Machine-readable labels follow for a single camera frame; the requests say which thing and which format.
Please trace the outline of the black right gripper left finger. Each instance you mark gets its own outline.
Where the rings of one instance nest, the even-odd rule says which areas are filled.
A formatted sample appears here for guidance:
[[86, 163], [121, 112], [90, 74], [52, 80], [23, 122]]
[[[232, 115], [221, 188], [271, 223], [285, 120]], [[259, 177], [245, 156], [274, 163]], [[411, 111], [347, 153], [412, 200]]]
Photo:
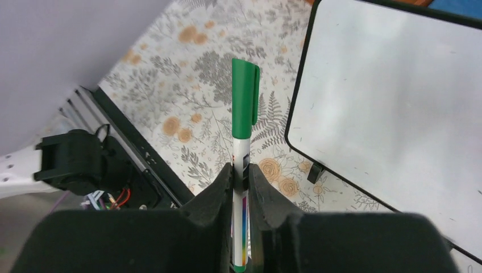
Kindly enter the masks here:
[[12, 272], [229, 272], [232, 166], [177, 209], [63, 210], [44, 218]]

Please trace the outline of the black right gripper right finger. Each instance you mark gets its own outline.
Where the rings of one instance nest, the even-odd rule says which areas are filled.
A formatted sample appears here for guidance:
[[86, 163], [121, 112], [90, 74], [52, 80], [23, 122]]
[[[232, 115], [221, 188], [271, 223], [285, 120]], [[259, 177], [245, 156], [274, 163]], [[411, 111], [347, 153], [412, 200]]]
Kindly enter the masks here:
[[445, 239], [413, 213], [308, 213], [249, 167], [253, 272], [457, 272]]

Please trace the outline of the white whiteboard marker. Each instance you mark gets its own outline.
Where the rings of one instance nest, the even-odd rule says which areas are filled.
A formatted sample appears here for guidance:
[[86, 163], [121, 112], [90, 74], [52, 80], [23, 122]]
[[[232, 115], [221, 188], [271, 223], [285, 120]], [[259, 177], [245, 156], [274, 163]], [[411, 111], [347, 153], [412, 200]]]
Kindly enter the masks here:
[[248, 263], [248, 173], [250, 140], [233, 141], [232, 265], [245, 272]]

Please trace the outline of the green marker cap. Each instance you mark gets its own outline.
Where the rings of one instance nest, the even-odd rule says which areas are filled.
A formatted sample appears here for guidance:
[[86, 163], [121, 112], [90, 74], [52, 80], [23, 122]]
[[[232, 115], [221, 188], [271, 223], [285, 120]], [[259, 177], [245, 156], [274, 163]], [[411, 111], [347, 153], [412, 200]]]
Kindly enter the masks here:
[[259, 66], [232, 59], [232, 136], [249, 139], [257, 123], [259, 106]]

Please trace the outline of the black framed whiteboard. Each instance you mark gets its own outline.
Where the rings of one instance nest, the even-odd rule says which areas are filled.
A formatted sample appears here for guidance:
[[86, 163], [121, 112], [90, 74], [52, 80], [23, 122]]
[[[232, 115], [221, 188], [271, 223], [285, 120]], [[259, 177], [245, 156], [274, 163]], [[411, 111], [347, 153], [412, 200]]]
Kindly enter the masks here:
[[481, 19], [316, 1], [285, 139], [481, 262]]

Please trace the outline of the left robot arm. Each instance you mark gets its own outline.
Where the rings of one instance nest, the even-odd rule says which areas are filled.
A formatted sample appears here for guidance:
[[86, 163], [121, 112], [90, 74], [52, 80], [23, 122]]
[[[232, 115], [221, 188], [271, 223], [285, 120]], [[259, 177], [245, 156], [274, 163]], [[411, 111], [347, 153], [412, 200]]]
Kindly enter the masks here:
[[1, 198], [69, 191], [78, 196], [128, 188], [135, 167], [110, 125], [74, 129], [1, 156]]

